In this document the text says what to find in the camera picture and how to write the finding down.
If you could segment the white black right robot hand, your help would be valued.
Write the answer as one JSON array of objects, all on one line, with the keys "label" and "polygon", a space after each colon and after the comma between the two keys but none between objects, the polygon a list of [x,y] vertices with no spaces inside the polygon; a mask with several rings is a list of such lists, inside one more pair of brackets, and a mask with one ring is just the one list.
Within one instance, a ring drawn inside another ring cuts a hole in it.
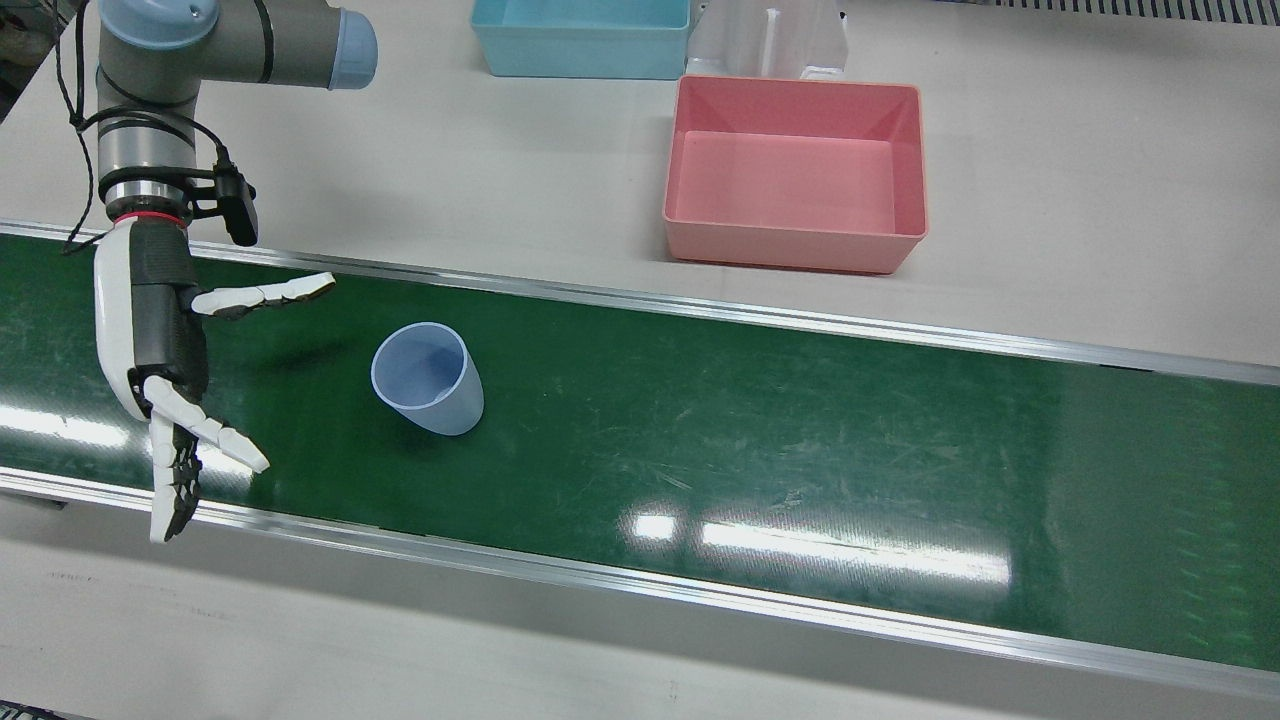
[{"label": "white black right robot hand", "polygon": [[211,446],[252,471],[269,461],[247,436],[209,415],[205,318],[238,319],[260,307],[315,299],[329,273],[275,284],[202,290],[186,229],[159,213],[123,217],[93,255],[99,364],[119,404],[145,423],[154,496],[148,538],[179,536],[201,500],[198,448]]}]

